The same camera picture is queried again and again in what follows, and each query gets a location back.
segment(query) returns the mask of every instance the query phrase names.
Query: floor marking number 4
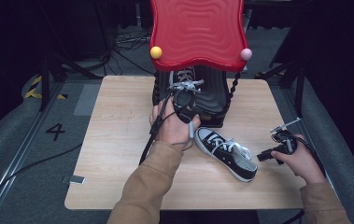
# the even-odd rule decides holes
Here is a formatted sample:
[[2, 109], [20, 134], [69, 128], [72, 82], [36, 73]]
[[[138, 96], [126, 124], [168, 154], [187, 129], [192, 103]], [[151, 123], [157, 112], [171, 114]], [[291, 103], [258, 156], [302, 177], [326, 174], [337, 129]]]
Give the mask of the floor marking number 4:
[[58, 134], [65, 133], [64, 130], [61, 130], [62, 128], [63, 128], [63, 124], [58, 123], [58, 124], [54, 125], [53, 127], [47, 129], [46, 133], [55, 133], [53, 141], [57, 141]]

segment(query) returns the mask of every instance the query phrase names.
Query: red plastic panel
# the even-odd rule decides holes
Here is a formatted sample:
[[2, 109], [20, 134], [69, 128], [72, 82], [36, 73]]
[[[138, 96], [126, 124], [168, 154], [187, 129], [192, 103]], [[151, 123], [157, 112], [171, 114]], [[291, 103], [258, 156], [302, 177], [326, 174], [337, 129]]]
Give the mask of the red plastic panel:
[[248, 47], [242, 24], [243, 0], [151, 0], [154, 26], [150, 48], [162, 49], [156, 69], [175, 71], [207, 65], [238, 72]]

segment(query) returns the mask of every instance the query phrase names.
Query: gray carpet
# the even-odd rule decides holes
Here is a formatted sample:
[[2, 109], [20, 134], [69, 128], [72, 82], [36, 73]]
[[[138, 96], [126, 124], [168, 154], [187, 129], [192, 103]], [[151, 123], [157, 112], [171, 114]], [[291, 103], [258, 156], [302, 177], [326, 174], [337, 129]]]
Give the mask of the gray carpet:
[[[123, 32], [131, 32], [133, 29], [134, 27], [130, 27], [130, 30]], [[254, 78], [258, 72], [269, 70], [268, 64], [287, 32], [287, 29], [247, 30], [249, 47], [254, 54], [242, 78]], [[139, 49], [122, 52], [125, 57], [147, 71], [143, 71], [118, 54], [112, 54], [114, 59], [111, 59], [109, 66], [93, 72], [101, 76], [114, 75], [114, 73], [125, 76], [151, 76], [150, 72], [154, 72], [154, 69], [148, 56], [148, 48], [149, 45], [146, 44]], [[88, 60], [80, 64], [88, 65], [93, 62]], [[297, 117], [290, 107], [294, 88], [281, 90], [277, 85], [272, 84], [278, 80], [279, 77], [272, 77], [268, 82], [271, 84], [272, 93], [283, 119], [286, 122], [291, 121]], [[21, 93], [24, 94], [30, 85], [31, 82], [27, 82]], [[2, 119], [0, 121], [0, 180], [14, 155], [19, 152], [21, 143], [33, 129], [38, 116], [42, 116], [40, 118], [43, 122], [34, 127], [35, 134], [28, 144], [28, 153], [23, 165], [45, 159], [80, 144], [87, 130], [99, 86], [100, 81], [89, 80], [71, 72], [68, 74], [68, 80], [56, 92], [56, 94], [67, 94], [68, 98], [54, 100], [45, 115], [37, 112], [40, 100], [28, 98]], [[354, 158], [307, 81], [304, 88], [303, 112], [302, 125], [293, 125], [289, 129], [293, 133], [304, 133], [318, 149], [333, 186], [350, 220], [354, 223]], [[54, 141], [55, 133], [46, 131], [57, 124], [62, 124], [62, 130], [65, 132], [60, 133]], [[64, 207], [68, 185], [63, 183], [63, 179], [73, 173], [78, 153], [79, 150], [75, 150], [60, 158], [38, 164], [18, 175], [6, 198], [0, 203], [0, 223], [106, 223], [110, 211], [70, 211]], [[261, 210], [258, 214], [261, 224], [273, 224], [282, 223], [297, 212]]]

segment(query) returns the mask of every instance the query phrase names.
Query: beige sweater sleeve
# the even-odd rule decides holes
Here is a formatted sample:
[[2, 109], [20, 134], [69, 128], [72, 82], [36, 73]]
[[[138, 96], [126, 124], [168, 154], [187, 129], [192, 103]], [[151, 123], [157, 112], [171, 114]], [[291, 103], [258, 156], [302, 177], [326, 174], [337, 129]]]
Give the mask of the beige sweater sleeve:
[[158, 224], [163, 196], [171, 188], [182, 155], [170, 144], [154, 142], [147, 158], [125, 183], [108, 223]]
[[345, 208], [329, 183], [304, 186], [301, 196], [306, 223], [350, 223]]

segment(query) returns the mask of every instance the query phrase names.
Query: pink ball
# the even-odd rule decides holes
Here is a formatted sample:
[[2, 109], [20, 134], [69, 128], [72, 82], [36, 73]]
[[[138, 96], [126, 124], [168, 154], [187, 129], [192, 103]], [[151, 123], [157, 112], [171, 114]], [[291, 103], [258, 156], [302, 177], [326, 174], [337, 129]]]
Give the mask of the pink ball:
[[243, 49], [240, 53], [241, 59], [244, 61], [248, 61], [252, 57], [252, 50], [250, 49]]

